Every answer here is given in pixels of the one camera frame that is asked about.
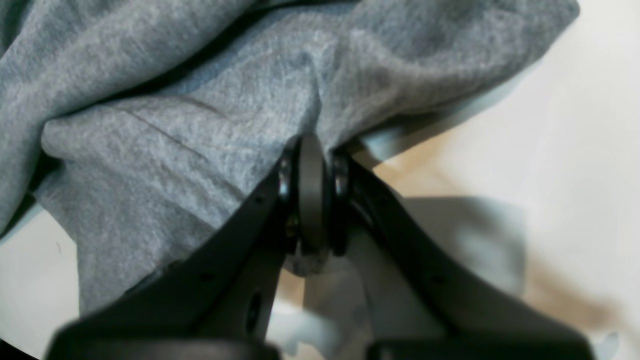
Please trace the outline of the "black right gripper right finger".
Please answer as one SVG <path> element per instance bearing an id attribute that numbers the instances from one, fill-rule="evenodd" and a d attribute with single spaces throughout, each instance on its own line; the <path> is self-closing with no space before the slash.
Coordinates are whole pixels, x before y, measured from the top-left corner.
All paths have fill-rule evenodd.
<path id="1" fill-rule="evenodd" d="M 592 360 L 588 340 L 445 253 L 382 180 L 331 161 L 330 245 L 365 288 L 368 360 Z"/>

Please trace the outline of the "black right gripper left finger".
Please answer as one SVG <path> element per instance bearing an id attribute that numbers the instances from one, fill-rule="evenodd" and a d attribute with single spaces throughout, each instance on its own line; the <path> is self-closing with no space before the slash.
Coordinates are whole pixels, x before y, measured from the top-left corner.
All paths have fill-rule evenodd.
<path id="1" fill-rule="evenodd" d="M 55 335 L 48 360 L 278 360 L 265 342 L 286 254 L 299 136 L 211 239 Z"/>

